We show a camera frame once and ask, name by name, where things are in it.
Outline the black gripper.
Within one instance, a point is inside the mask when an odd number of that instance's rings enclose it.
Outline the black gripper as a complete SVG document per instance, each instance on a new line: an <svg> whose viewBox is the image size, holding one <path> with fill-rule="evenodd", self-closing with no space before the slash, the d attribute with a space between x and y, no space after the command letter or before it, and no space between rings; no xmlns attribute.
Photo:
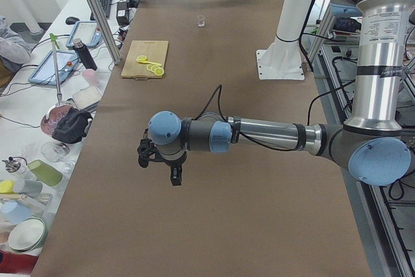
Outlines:
<svg viewBox="0 0 415 277"><path fill-rule="evenodd" d="M167 150L163 147L157 147L156 144L148 137L148 129L144 130L143 137L137 148L138 164L140 167L148 167L150 162L167 164L171 169L171 184L173 186L182 185L182 164L187 158L187 153L182 149L167 154Z"/></svg>

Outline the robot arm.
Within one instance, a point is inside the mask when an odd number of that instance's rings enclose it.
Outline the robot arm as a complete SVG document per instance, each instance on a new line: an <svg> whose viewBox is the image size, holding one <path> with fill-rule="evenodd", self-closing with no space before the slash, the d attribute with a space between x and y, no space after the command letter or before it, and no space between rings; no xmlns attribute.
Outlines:
<svg viewBox="0 0 415 277"><path fill-rule="evenodd" d="M274 151L307 151L327 158L369 185L385 186L402 178L412 156L400 138L395 112L414 0L331 0L331 7L335 14L354 8L362 14L352 113L342 125L278 123L206 111L180 119L162 111L143 133L139 165L167 164L171 183L179 186L189 151L226 152L245 138Z"/></svg>

